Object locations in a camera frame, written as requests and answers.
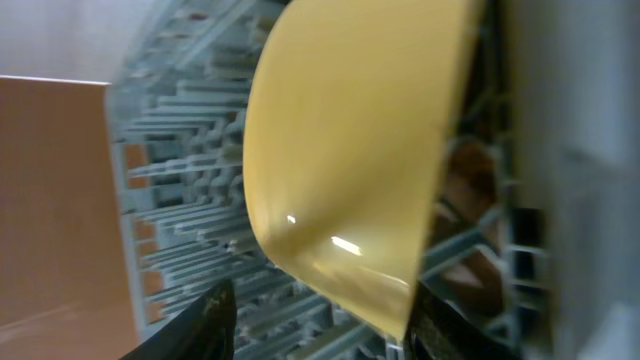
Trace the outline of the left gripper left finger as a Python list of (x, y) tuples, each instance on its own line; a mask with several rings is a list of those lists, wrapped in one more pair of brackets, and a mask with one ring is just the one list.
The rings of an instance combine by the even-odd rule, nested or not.
[(121, 360), (231, 360), (237, 306), (224, 279)]

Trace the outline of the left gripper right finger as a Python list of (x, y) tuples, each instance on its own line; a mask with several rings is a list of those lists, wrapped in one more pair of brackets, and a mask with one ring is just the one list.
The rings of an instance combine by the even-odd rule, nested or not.
[(403, 344), (410, 359), (519, 360), (419, 283)]

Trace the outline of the yellow bowl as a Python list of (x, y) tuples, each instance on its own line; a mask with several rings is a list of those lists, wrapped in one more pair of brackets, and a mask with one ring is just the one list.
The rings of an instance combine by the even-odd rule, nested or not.
[(261, 249), (394, 339), (408, 327), (483, 7), (294, 0), (253, 79), (243, 173)]

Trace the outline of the grey plate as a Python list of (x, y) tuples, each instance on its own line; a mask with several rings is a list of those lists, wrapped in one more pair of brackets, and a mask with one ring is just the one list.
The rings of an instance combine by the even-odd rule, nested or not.
[(546, 216), (558, 359), (639, 355), (639, 5), (507, 5), (521, 196)]

